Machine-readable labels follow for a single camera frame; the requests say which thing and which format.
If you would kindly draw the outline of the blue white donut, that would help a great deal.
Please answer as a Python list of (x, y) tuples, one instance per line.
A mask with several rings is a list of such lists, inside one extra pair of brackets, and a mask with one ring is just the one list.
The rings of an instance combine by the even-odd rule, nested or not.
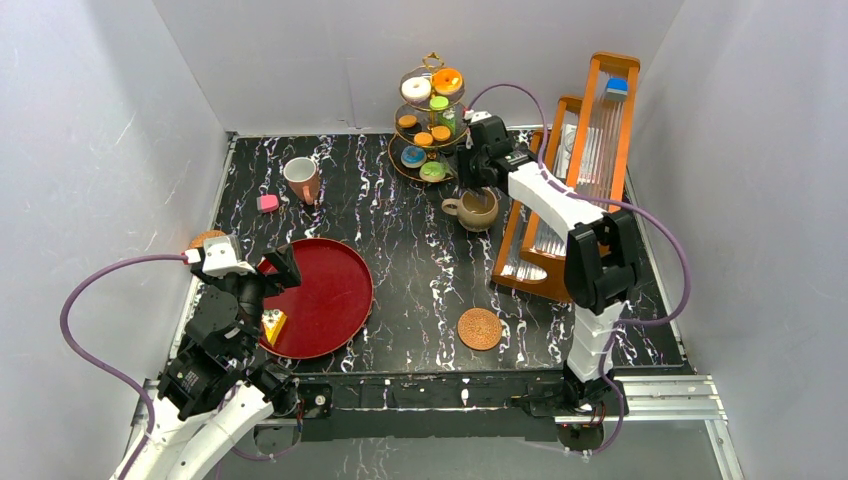
[(418, 146), (406, 146), (401, 153), (401, 163), (409, 169), (420, 168), (428, 160), (426, 151)]

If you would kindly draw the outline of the green macaron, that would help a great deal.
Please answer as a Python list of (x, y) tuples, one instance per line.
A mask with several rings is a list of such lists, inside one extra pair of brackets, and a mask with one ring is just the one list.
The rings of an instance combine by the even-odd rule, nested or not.
[(429, 99), (428, 107), (431, 111), (443, 111), (450, 106), (450, 100), (441, 95), (435, 95)]

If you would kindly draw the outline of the orange donut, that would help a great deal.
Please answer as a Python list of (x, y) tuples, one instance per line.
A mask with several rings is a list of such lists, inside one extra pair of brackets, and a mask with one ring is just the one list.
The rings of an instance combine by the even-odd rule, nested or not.
[(432, 74), (431, 85), (438, 95), (450, 96), (464, 87), (464, 79), (457, 69), (444, 67)]

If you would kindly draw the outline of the yellow biscuit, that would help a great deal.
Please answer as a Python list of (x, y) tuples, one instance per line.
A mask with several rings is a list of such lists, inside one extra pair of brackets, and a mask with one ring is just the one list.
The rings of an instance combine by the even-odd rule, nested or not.
[(452, 137), (451, 129), (444, 125), (437, 125), (432, 127), (430, 133), (435, 143), (448, 142)]
[(397, 126), (401, 129), (411, 129), (418, 124), (414, 114), (405, 114), (397, 118)]
[(434, 143), (434, 137), (429, 132), (418, 132), (413, 136), (413, 143), (421, 148), (431, 147)]

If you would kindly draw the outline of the yellow layered cake slice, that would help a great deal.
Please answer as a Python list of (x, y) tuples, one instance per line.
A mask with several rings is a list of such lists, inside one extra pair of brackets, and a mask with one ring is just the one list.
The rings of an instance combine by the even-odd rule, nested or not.
[(274, 346), (287, 321), (287, 315), (280, 309), (265, 310), (261, 317), (264, 339)]

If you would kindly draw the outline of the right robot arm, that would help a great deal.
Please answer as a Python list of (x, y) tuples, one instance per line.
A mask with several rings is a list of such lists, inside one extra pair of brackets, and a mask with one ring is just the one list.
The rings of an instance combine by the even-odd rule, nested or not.
[(609, 390), (608, 359), (625, 301), (641, 280), (632, 215), (610, 213), (557, 179), (535, 153), (514, 148), (503, 120), (486, 111), (463, 115), (468, 140), (456, 150), (461, 187), (493, 187), (537, 214), (566, 244), (563, 282), (575, 326), (564, 366), (563, 399), (590, 413)]

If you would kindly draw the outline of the green triangular cake slice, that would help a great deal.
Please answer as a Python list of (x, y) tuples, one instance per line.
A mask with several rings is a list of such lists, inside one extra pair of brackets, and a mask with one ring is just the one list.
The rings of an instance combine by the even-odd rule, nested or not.
[(456, 111), (454, 108), (440, 111), (437, 118), (439, 125), (446, 127), (451, 135), (456, 132)]

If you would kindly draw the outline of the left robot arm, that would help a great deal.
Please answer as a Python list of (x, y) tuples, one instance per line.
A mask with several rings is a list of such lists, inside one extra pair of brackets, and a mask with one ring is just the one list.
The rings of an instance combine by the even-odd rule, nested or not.
[(299, 403), (292, 378), (255, 361), (266, 336), (265, 299), (302, 282), (292, 245), (251, 265), (236, 240), (224, 236), (177, 258), (203, 283), (231, 295), (236, 310), (221, 327), (186, 326), (186, 342), (146, 402), (148, 425), (116, 469), (117, 479), (201, 479), (250, 428)]

